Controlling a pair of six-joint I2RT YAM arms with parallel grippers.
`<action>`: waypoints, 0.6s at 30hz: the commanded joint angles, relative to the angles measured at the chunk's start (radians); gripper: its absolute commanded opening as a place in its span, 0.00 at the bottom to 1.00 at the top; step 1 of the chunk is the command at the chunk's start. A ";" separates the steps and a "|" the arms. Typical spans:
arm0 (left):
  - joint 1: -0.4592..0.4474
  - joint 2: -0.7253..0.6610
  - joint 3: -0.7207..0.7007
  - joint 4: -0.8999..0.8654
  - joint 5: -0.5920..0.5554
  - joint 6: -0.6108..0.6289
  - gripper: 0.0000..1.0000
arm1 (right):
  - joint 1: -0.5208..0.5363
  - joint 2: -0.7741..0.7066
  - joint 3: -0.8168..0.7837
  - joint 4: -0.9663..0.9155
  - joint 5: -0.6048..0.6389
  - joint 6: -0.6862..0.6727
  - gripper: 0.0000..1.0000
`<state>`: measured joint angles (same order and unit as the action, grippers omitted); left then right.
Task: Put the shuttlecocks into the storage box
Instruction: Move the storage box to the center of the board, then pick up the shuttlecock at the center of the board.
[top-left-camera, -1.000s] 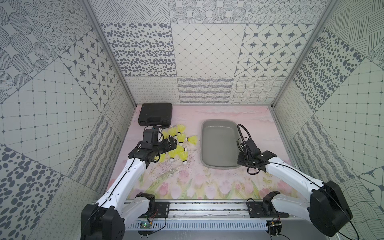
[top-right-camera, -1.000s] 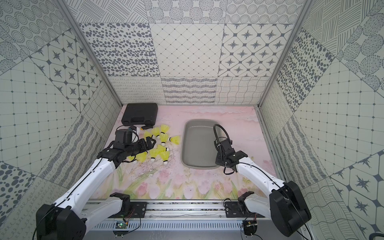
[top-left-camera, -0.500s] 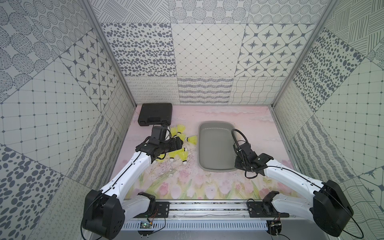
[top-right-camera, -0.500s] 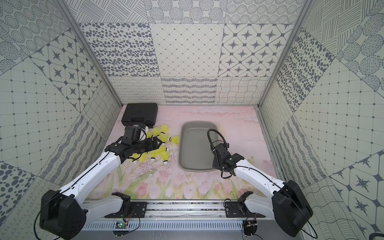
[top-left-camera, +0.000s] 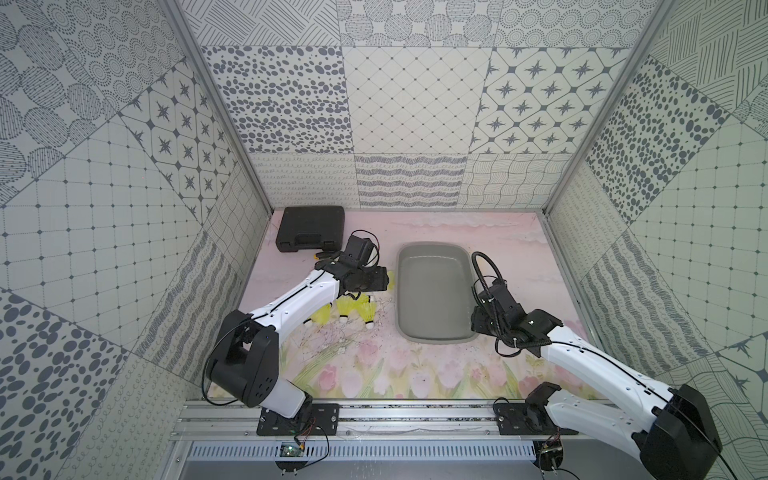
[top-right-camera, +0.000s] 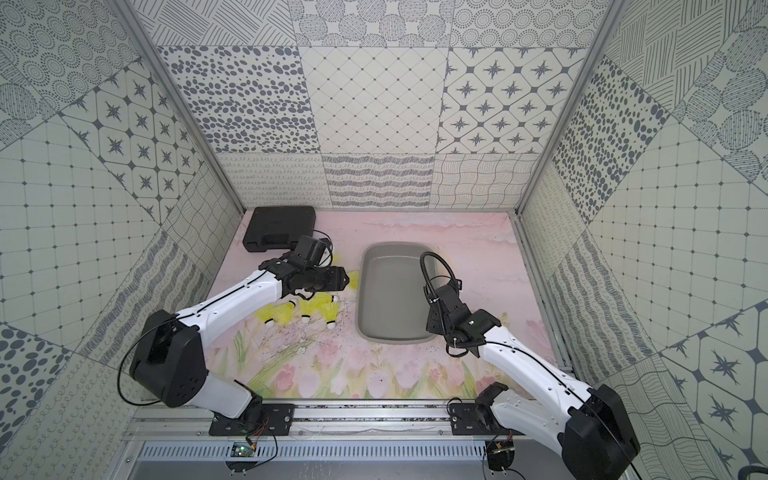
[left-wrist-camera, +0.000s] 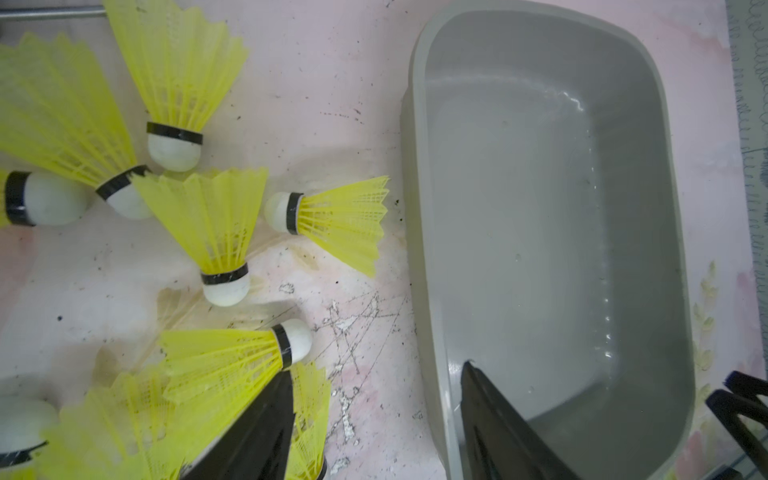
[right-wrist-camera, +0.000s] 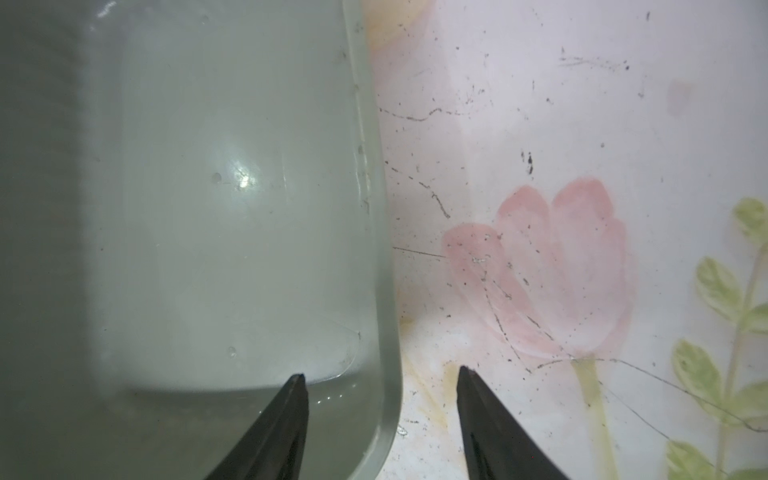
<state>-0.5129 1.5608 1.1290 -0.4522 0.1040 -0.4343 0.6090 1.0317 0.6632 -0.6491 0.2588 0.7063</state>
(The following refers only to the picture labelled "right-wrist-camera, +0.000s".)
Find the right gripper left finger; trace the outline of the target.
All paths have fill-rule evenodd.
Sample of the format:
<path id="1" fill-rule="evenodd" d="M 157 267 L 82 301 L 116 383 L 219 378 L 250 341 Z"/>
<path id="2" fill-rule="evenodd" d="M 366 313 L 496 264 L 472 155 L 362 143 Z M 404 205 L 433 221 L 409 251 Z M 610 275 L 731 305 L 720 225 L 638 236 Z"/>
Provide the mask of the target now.
<path id="1" fill-rule="evenodd" d="M 308 421 L 305 376 L 294 374 L 206 479 L 298 479 Z"/>

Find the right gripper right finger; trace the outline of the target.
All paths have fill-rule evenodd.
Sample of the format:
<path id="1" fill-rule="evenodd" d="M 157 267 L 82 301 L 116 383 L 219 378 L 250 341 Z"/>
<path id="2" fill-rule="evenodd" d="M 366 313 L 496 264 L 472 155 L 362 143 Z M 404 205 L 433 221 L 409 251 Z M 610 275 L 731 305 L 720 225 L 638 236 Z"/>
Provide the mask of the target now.
<path id="1" fill-rule="evenodd" d="M 482 377 L 463 365 L 457 409 L 471 480 L 566 480 Z"/>

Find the grey plastic storage box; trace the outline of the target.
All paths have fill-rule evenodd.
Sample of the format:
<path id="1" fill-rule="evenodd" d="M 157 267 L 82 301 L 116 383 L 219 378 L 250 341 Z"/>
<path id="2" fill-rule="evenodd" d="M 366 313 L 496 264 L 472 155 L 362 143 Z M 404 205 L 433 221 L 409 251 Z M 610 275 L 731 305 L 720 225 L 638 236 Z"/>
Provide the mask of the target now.
<path id="1" fill-rule="evenodd" d="M 1 5 L 1 475 L 203 479 L 293 375 L 304 479 L 402 396 L 358 1 Z"/>

